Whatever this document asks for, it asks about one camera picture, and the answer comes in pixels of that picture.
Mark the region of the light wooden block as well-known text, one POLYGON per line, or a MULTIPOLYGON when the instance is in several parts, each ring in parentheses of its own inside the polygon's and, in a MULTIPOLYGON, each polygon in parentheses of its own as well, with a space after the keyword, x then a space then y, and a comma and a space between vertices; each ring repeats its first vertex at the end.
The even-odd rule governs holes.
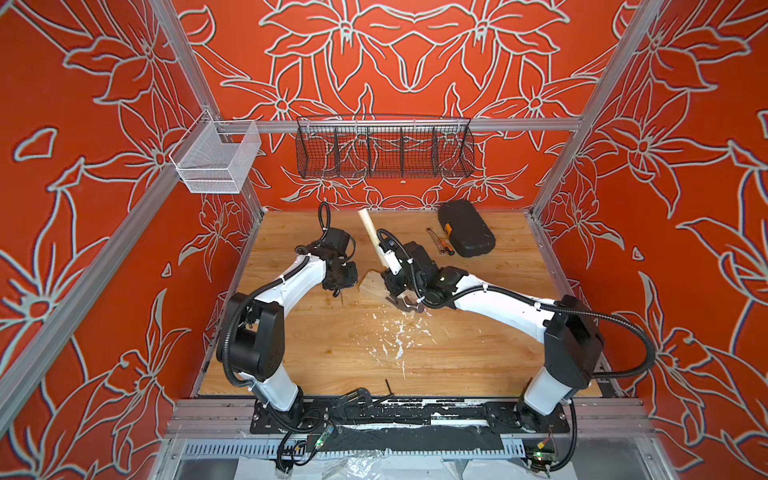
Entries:
POLYGON ((382 274, 376 270, 368 270, 359 282, 359 291, 368 297, 384 301, 390 296, 382 274))

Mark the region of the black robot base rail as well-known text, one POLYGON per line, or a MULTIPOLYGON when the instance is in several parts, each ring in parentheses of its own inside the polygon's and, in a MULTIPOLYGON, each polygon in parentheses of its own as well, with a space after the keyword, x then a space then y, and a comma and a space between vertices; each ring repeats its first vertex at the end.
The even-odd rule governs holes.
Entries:
POLYGON ((374 396, 359 388, 341 396, 306 395, 282 414, 302 433, 315 425, 350 428, 480 427, 499 434, 565 434, 571 431, 563 407, 542 416, 519 407, 515 398, 374 396))

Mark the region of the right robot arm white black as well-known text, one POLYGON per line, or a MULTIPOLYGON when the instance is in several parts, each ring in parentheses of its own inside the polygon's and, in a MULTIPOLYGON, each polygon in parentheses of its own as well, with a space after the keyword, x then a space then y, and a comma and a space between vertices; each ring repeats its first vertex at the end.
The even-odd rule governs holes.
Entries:
POLYGON ((384 235, 379 240, 387 269, 388 292, 407 290, 428 309, 450 308, 479 314, 528 335, 543 345, 544 364, 526 384, 515 405, 514 421, 525 431, 544 429, 563 400, 586 389, 594 379, 631 378, 648 371, 656 347, 641 328, 622 318, 591 311, 577 298, 552 300, 524 295, 488 283, 460 268, 440 268, 415 243, 384 235), (627 329, 643 344, 645 356, 636 367, 598 372, 605 339, 596 323, 603 320, 627 329))

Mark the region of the wooden handle claw hammer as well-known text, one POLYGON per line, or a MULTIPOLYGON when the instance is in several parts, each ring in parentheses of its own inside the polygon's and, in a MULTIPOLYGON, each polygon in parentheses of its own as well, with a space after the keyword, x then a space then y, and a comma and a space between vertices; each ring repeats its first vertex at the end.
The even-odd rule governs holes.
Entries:
MULTIPOLYGON (((363 226, 370 238, 370 241, 374 247, 377 257, 379 258, 384 269, 387 270, 390 267, 390 265, 387 261, 387 257, 384 250, 380 246, 380 241, 378 240, 378 236, 377 236, 377 230, 375 228, 373 220, 370 217, 368 210, 366 208, 362 208, 358 211, 358 215, 360 216, 363 226)), ((424 312, 423 305, 419 303, 411 302, 405 294, 401 294, 400 296, 395 296, 394 294, 389 292, 388 288, 386 288, 386 291, 387 291, 387 296, 385 297, 385 299, 389 303, 391 303, 393 306, 395 306, 397 309, 401 310, 402 312, 416 312, 416 313, 424 312)))

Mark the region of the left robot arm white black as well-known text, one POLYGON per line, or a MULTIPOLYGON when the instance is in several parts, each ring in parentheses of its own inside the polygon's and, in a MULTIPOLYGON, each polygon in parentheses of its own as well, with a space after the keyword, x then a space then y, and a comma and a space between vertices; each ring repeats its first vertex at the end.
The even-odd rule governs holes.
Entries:
POLYGON ((285 319, 316 286, 335 297, 358 282, 349 247, 356 243, 331 223, 331 207, 318 207, 321 235, 295 249, 291 266, 271 282, 228 301, 216 347, 227 381, 255 394, 268 413, 287 430, 301 431, 305 421, 301 388, 284 365, 285 319))

